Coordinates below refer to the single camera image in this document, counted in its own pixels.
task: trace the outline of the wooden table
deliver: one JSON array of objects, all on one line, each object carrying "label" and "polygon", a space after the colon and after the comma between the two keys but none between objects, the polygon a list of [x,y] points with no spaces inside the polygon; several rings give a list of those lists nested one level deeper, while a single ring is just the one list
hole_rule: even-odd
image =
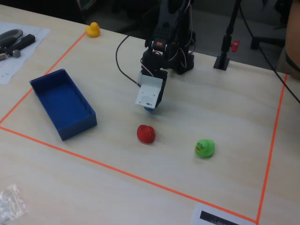
[{"label": "wooden table", "polygon": [[[4,86],[15,95],[0,98],[6,107],[0,111],[0,188],[16,183],[29,207],[16,223],[188,225],[201,202],[262,225],[298,224],[300,108],[272,71],[232,61],[220,71],[212,67],[214,57],[195,53],[194,69],[170,71],[163,100],[149,113],[135,105],[138,87],[116,67],[124,36],[106,30],[84,36],[52,70],[66,69],[98,126],[62,142],[33,91],[26,94],[28,81],[63,54],[56,43],[66,51],[84,26],[31,17],[44,16],[0,7],[0,20],[52,29]],[[63,23],[78,32],[69,42]],[[143,43],[130,37],[119,50],[121,68],[134,79]],[[282,77],[300,96],[299,84]],[[152,145],[137,140],[141,124],[155,128]],[[194,152],[203,138],[216,143],[209,159]]]}]

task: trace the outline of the red ball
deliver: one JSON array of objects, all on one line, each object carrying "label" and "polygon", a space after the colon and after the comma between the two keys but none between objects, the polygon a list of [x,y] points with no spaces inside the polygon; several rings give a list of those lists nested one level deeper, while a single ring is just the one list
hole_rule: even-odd
[{"label": "red ball", "polygon": [[155,139],[155,130],[153,127],[140,125],[137,129],[137,138],[146,144],[154,142]]}]

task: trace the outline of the green toy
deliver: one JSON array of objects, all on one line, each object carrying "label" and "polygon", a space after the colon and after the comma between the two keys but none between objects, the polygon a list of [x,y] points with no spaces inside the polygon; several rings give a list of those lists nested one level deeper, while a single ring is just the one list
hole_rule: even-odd
[{"label": "green toy", "polygon": [[195,145],[195,151],[200,157],[210,157],[214,154],[215,143],[210,139],[202,139]]}]

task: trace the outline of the blue box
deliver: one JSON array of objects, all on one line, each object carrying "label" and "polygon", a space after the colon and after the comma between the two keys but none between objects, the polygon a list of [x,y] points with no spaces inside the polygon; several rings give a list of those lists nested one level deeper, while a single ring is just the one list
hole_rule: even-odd
[{"label": "blue box", "polygon": [[97,125],[95,111],[64,69],[30,84],[63,141]]}]

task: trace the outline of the orange tape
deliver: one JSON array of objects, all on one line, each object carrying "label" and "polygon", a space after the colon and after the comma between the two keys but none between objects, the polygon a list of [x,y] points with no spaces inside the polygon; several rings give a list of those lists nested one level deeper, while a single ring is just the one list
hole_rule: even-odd
[{"label": "orange tape", "polygon": [[214,204],[212,204],[212,203],[203,201],[203,200],[198,199],[198,198],[195,198],[195,197],[193,197],[193,196],[184,194],[184,193],[182,193],[182,192],[173,190],[173,189],[171,189],[171,188],[168,188],[168,187],[165,187],[165,186],[163,186],[163,185],[157,184],[157,183],[152,182],[152,181],[150,181],[150,180],[146,180],[146,179],[144,179],[144,178],[142,178],[142,177],[138,177],[138,176],[136,176],[136,175],[134,175],[134,174],[131,174],[131,173],[128,173],[128,172],[126,172],[126,171],[117,169],[117,168],[115,168],[115,167],[113,167],[113,166],[110,166],[110,165],[107,165],[107,164],[98,162],[98,161],[96,161],[96,160],[94,160],[94,159],[91,159],[91,158],[88,158],[88,157],[79,155],[79,154],[74,153],[74,152],[71,152],[71,151],[68,151],[68,150],[65,150],[65,149],[56,147],[56,146],[54,146],[54,145],[52,145],[52,144],[45,143],[45,142],[40,141],[40,140],[38,140],[38,139],[35,139],[35,138],[33,138],[33,137],[29,137],[29,136],[27,136],[27,135],[18,133],[18,132],[16,132],[16,131],[13,131],[13,130],[10,130],[10,129],[4,128],[4,127],[0,127],[0,129],[5,130],[5,131],[8,131],[8,132],[10,132],[10,133],[12,133],[12,134],[15,134],[15,135],[19,135],[19,136],[21,136],[21,137],[30,139],[30,140],[32,140],[32,141],[34,141],[34,142],[43,144],[43,145],[48,146],[48,147],[50,147],[50,148],[56,149],[56,150],[58,150],[58,151],[62,151],[62,152],[67,153],[67,154],[69,154],[69,155],[72,155],[72,156],[75,156],[75,157],[84,159],[84,160],[89,161],[89,162],[91,162],[91,163],[95,163],[95,164],[97,164],[97,165],[106,167],[106,168],[108,168],[108,169],[114,170],[114,171],[116,171],[116,172],[118,172],[118,173],[122,173],[122,174],[124,174],[124,175],[126,175],[126,176],[135,178],[135,179],[140,180],[140,181],[142,181],[142,182],[151,184],[151,185],[156,186],[156,187],[158,187],[158,188],[161,188],[161,189],[163,189],[163,190],[172,192],[172,193],[174,193],[174,194],[183,196],[183,197],[185,197],[185,198],[189,198],[189,199],[194,200],[194,201],[199,202],[199,203],[206,204],[206,205],[211,206],[211,207],[213,207],[213,208],[216,208],[216,209],[218,209],[218,210],[222,210],[222,211],[224,211],[224,212],[230,213],[230,214],[232,214],[232,215],[235,215],[235,216],[237,216],[237,217],[240,217],[240,218],[242,218],[242,219],[245,219],[245,220],[248,220],[248,221],[250,221],[250,222],[255,223],[255,220],[254,220],[254,219],[248,218],[248,217],[243,216],[243,215],[241,215],[241,214],[239,214],[239,213],[236,213],[236,212],[227,210],[227,209],[225,209],[225,208],[222,208],[222,207],[217,206],[217,205],[214,205]]},{"label": "orange tape", "polygon": [[[50,71],[62,60],[62,58],[64,58],[66,56],[66,54],[69,53],[69,51],[86,35],[86,33],[82,34],[80,36],[80,38],[78,38],[74,44],[71,45],[71,47],[69,47],[69,49],[57,60],[56,63],[54,63],[53,66],[51,66],[51,68],[45,73],[45,75],[47,75],[48,73],[50,73]],[[17,104],[15,104],[15,106],[9,110],[9,112],[0,120],[0,124],[16,109],[16,107],[18,107],[18,105],[32,92],[32,88],[17,102]]]},{"label": "orange tape", "polygon": [[282,99],[283,99],[284,92],[285,92],[285,86],[282,85],[281,95],[280,95],[280,99],[279,99],[279,103],[278,103],[277,114],[276,114],[274,129],[273,129],[272,141],[271,141],[271,146],[270,146],[270,151],[269,151],[267,169],[266,169],[266,173],[265,173],[265,176],[264,176],[262,194],[261,194],[261,199],[260,199],[260,202],[259,202],[258,213],[257,213],[257,217],[256,217],[256,222],[255,222],[257,225],[259,224],[259,220],[260,220],[261,213],[262,213],[263,200],[264,200],[264,196],[265,196],[266,188],[267,188],[267,183],[268,183],[271,160],[272,160],[272,155],[273,155],[273,148],[274,148],[274,143],[275,143],[275,138],[276,138],[277,125],[278,125],[278,120],[279,120],[279,115],[280,115],[281,104],[282,104]]}]

